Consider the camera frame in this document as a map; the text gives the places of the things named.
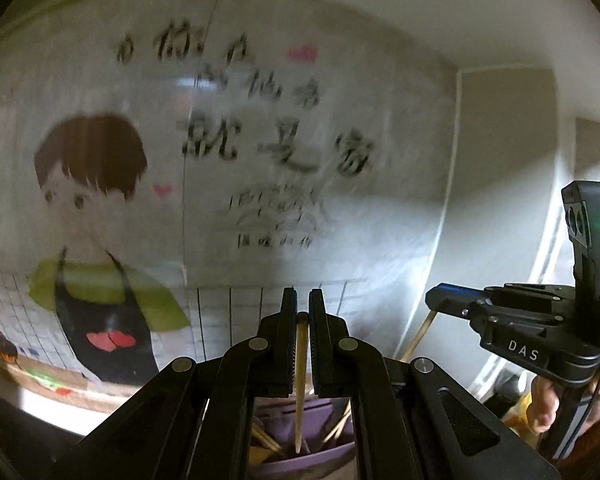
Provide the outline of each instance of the yellow sleeve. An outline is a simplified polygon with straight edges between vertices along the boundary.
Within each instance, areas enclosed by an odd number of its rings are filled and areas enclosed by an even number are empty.
[[[38,268],[29,277],[29,297],[42,308],[51,312],[56,311],[56,274],[58,260],[42,260]]]
[[[138,306],[152,332],[179,330],[190,325],[189,319],[168,288],[140,270],[127,266],[124,269]]]

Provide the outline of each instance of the cartoon eye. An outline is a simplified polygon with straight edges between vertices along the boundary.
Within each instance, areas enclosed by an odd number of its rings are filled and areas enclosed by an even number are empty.
[[[84,196],[83,195],[76,195],[74,197],[74,205],[78,209],[82,209],[84,207]]]

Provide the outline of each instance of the chinese character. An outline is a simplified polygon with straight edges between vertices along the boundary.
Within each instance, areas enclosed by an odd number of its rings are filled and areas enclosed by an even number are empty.
[[[260,70],[253,73],[249,84],[249,97],[258,92],[260,97],[269,101],[277,101],[282,95],[282,86],[278,85],[273,79],[273,70],[269,73],[269,78],[264,81],[260,79]]]
[[[297,86],[294,89],[294,97],[296,98],[296,104],[302,105],[302,108],[305,110],[310,110],[317,106],[320,102],[318,82],[314,78],[311,78],[306,85]]]
[[[190,118],[186,129],[188,139],[182,147],[182,153],[185,156],[193,155],[196,158],[207,156],[218,140],[220,141],[218,155],[222,160],[234,160],[238,156],[238,152],[234,147],[231,147],[229,151],[227,151],[227,142],[229,136],[240,134],[242,125],[239,121],[231,118],[222,118],[220,127],[216,131],[213,139],[211,139],[208,119],[204,114],[198,112]]]
[[[251,235],[238,235],[238,248],[251,245]]]
[[[189,53],[191,47],[191,37],[196,42],[196,53],[201,54],[204,49],[204,29],[201,27],[191,28],[187,20],[182,21],[182,25],[176,28],[173,20],[160,35],[155,38],[154,46],[158,46],[158,59],[162,61],[165,57],[176,59],[184,59]]]
[[[339,135],[336,150],[340,152],[342,159],[338,164],[338,172],[345,176],[359,174],[369,160],[373,147],[373,143],[366,141],[355,128],[351,129],[346,139],[344,134]]]
[[[260,247],[271,247],[272,244],[272,240],[270,236],[263,236],[260,237],[260,239],[258,240],[258,245]]]
[[[278,120],[278,143],[258,146],[260,152],[269,152],[272,158],[282,166],[299,171],[300,173],[315,173],[318,165],[313,163],[302,163],[291,160],[294,154],[294,139],[298,132],[300,121],[294,118],[283,118]]]
[[[134,40],[129,34],[126,35],[125,39],[120,43],[118,47],[118,62],[126,65],[131,58],[134,56]]]
[[[243,34],[229,47],[229,50],[226,53],[226,63],[227,65],[231,65],[234,61],[244,61],[248,55],[247,36],[246,34]]]
[[[224,73],[224,70],[213,70],[211,65],[207,64],[205,69],[198,74],[198,87],[215,90],[220,88],[226,89],[229,84],[229,78]]]
[[[311,245],[311,242],[313,242],[314,240],[309,236],[305,236],[302,238],[302,240],[300,240],[300,247],[304,247],[305,249],[308,249],[309,246]]]

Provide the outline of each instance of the cartoon boy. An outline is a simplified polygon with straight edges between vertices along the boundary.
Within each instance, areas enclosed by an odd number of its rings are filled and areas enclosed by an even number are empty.
[[[106,382],[142,386],[158,373],[151,332],[189,325],[170,291],[98,241],[107,227],[98,220],[133,198],[146,170],[142,140],[120,116],[73,117],[52,129],[34,165],[62,219],[64,248],[40,262],[29,295],[56,313],[85,368]]]

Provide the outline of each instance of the white ceiling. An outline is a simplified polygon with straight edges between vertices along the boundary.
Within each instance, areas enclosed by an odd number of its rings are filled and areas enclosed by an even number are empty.
[[[336,0],[430,44],[462,69],[555,70],[563,112],[600,121],[600,15],[589,0]]]

